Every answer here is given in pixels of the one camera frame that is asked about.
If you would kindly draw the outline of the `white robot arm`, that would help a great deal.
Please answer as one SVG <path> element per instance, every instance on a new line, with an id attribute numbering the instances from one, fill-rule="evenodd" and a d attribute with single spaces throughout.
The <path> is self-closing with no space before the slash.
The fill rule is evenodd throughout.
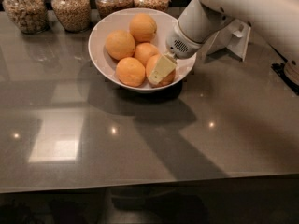
<path id="1" fill-rule="evenodd" d="M 193 56 L 216 32 L 240 20 L 286 60 L 285 76 L 299 78 L 299 0 L 192 0 L 166 37 L 172 59 Z"/>

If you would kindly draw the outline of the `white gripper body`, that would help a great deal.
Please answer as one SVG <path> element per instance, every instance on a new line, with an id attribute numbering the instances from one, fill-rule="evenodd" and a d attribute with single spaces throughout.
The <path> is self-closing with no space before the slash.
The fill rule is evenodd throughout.
<path id="1" fill-rule="evenodd" d="M 193 42 L 183 34 L 178 23 L 166 36 L 165 44 L 173 57 L 181 60 L 191 58 L 202 47 L 202 44 Z"/>

